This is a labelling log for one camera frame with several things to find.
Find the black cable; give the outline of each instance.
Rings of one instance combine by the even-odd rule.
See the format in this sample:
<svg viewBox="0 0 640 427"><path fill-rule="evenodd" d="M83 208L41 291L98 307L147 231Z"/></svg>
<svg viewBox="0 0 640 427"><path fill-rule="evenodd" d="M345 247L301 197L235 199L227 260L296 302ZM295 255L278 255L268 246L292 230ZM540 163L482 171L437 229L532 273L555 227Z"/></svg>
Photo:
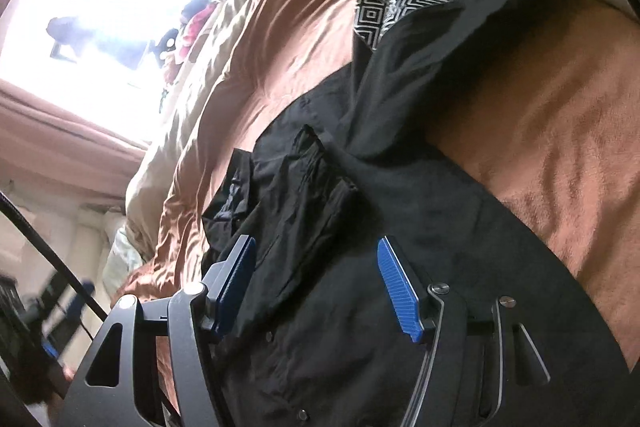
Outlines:
<svg viewBox="0 0 640 427"><path fill-rule="evenodd" d="M56 307L63 312L63 314L66 317L66 310L60 306L60 303L56 302ZM89 338L93 341L94 340L94 336L91 334L91 332L87 329L87 327L82 323L82 321L80 321L80 327L84 330L84 333L89 335Z"/></svg>
<svg viewBox="0 0 640 427"><path fill-rule="evenodd" d="M160 401L162 405L164 405L166 411L169 413L170 420L175 427L182 427L182 418L178 414L177 410L175 410L174 404L171 403L171 400L167 397L167 395L160 387Z"/></svg>
<svg viewBox="0 0 640 427"><path fill-rule="evenodd" d="M15 208L15 205L2 193L0 190L0 212L2 212L11 221L15 227L20 230L20 233L27 238L27 240L38 250L44 258L51 263L51 266L58 272L62 273L68 281L71 288L84 299L86 305L92 309L92 311L104 322L107 318L107 313L100 307L91 294L84 289L81 282L76 279L76 276L68 269L68 266L57 256L57 254L51 249L47 242L40 237L40 234L35 231L29 221L20 213L20 210Z"/></svg>

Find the metal screw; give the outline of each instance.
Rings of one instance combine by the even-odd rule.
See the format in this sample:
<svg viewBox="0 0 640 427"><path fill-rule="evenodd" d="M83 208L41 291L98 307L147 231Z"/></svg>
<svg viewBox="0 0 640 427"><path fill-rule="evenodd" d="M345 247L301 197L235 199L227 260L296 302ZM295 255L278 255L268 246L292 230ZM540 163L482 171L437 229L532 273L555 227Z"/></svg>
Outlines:
<svg viewBox="0 0 640 427"><path fill-rule="evenodd" d="M190 282L182 288L187 295L197 295L204 290L204 284L198 281Z"/></svg>
<svg viewBox="0 0 640 427"><path fill-rule="evenodd" d="M449 293L449 285L446 282L436 282L431 285L431 291L436 295L446 295Z"/></svg>
<svg viewBox="0 0 640 427"><path fill-rule="evenodd" d="M135 295L127 294L123 295L120 298L120 300L118 301L118 306L120 306L120 308L122 308L123 310L126 310L128 308L131 308L132 306L135 306L136 302L138 302L138 298Z"/></svg>
<svg viewBox="0 0 640 427"><path fill-rule="evenodd" d="M498 301L500 302L500 306L504 306L507 309L516 307L516 299L514 299L513 297L503 295L498 299Z"/></svg>

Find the blue grip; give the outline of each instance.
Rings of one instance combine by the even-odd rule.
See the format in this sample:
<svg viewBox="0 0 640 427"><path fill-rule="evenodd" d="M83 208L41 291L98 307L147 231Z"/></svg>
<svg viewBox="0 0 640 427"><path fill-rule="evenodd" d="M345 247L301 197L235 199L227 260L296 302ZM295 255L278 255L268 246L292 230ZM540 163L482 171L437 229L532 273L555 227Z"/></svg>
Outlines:
<svg viewBox="0 0 640 427"><path fill-rule="evenodd" d="M255 269L256 245L253 237L242 246L236 257L234 253L225 263L231 263L232 269L219 293L216 306L216 325L214 333L222 339L233 328L240 305L244 299L251 276Z"/></svg>
<svg viewBox="0 0 640 427"><path fill-rule="evenodd" d="M378 243L378 268L402 331L411 336L414 343L420 343L424 334L420 320L420 299L386 237Z"/></svg>

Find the wall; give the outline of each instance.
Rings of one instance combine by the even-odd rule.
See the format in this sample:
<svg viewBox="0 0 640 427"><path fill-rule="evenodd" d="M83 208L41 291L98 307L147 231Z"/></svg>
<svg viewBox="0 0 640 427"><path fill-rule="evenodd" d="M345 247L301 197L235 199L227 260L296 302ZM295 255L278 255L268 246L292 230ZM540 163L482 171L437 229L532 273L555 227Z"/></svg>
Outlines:
<svg viewBox="0 0 640 427"><path fill-rule="evenodd" d="M36 216L32 223L36 231L78 279L89 279L95 283L95 297L105 311L108 311L109 298L100 282L102 266L108 253L108 249L105 252L102 215L82 208L81 202L73 198L33 192L29 187L9 184L1 176L0 189L14 204ZM39 294L53 274L51 265L29 243L22 247L18 257L19 263L0 257L0 271L17 279L18 293L22 298ZM74 292L68 289L62 302L68 302L73 295ZM60 317L61 313L57 312L50 323ZM97 333L100 320L92 311L84 312L83 322L93 334ZM65 351L63 362L70 367L78 367L90 343L87 334L79 330Z"/></svg>
<svg viewBox="0 0 640 427"><path fill-rule="evenodd" d="M2 48L4 40L6 39L7 32L9 30L9 22L18 7L20 0L10 0L6 7L6 10L0 15L0 55L2 54Z"/></svg>

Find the blue clamp pad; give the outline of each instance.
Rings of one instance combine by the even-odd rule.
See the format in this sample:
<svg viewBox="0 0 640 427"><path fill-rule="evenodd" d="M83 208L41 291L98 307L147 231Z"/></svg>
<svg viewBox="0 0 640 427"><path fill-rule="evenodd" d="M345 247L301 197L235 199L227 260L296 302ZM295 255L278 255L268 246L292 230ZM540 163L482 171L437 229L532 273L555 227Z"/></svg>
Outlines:
<svg viewBox="0 0 640 427"><path fill-rule="evenodd" d="M222 264L213 284L207 284L209 273L203 279L209 287L207 315L213 318L212 331L218 341L231 331L236 321L244 294L254 274L255 257L255 239L241 235L226 261L216 263L210 268L211 271L218 268L218 264Z"/></svg>
<svg viewBox="0 0 640 427"><path fill-rule="evenodd" d="M393 238L385 236L380 239L378 268L402 331L410 335L414 343L420 343L424 338L425 326L430 326L424 323L421 316L421 309L426 306L428 295L409 264L404 261Z"/></svg>

